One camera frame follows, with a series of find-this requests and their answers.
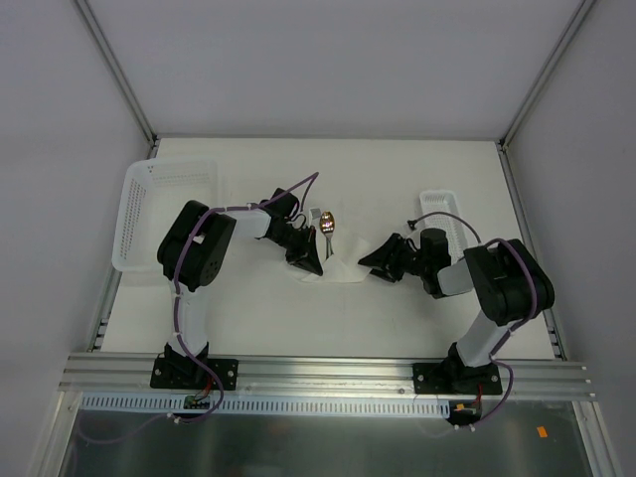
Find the white paper napkin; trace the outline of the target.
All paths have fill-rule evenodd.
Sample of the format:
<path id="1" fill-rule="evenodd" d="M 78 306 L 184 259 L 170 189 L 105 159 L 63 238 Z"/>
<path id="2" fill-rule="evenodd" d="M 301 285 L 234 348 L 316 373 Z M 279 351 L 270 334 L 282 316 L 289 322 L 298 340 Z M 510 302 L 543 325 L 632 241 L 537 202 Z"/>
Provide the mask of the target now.
<path id="1" fill-rule="evenodd" d="M 363 238 L 355 234 L 343 232 L 340 236 L 332 238 L 334 253 L 326 258 L 325 240 L 317 239 L 319 258 L 323 268 L 323 275 L 303 271 L 284 263 L 287 273 L 296 281 L 307 284 L 350 284 L 363 282 L 369 270 L 358 261 L 372 251 L 371 245 Z"/>

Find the iridescent gold spoon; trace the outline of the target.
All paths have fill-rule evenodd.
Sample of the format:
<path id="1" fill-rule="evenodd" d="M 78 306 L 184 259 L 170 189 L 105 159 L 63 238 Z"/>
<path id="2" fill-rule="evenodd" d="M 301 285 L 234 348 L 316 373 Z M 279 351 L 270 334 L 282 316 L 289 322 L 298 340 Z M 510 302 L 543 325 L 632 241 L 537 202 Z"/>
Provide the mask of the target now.
<path id="1" fill-rule="evenodd" d="M 336 228 L 335 218 L 329 211 L 321 214 L 319 227 L 325 239 L 325 257 L 329 258 L 333 254 L 332 237 Z"/>

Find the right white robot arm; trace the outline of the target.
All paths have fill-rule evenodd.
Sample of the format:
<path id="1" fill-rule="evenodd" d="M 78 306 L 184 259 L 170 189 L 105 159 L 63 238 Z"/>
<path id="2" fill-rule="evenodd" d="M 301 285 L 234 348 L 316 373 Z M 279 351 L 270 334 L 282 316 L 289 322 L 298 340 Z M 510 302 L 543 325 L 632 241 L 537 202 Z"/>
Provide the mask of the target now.
<path id="1" fill-rule="evenodd" d="M 424 229 L 419 245 L 399 234 L 359 259 L 384 281 L 418 277 L 435 299 L 476 293 L 480 310 L 466 334 L 451 344 L 446 358 L 427 371 L 413 367 L 419 394 L 489 395 L 501 391 L 495 357 L 512 334 L 555 303 L 551 280 L 517 239 L 493 239 L 451 260 L 447 234 Z"/>

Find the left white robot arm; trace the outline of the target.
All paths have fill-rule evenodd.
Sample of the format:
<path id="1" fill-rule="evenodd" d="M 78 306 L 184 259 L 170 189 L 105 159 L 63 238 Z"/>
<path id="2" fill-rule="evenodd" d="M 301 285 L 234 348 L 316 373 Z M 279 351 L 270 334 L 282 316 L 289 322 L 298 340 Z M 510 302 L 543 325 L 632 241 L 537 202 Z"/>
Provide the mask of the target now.
<path id="1" fill-rule="evenodd" d="M 237 238 L 268 239 L 285 250 L 288 264 L 321 276 L 316 229 L 307 222 L 292 224 L 300 206 L 291 192 L 280 188 L 257 205 L 211 209 L 195 200 L 186 203 L 157 251 L 173 293 L 173 331 L 154 361 L 151 388 L 236 388 L 239 362 L 209 357 L 209 286 L 221 271 L 231 240 Z"/>

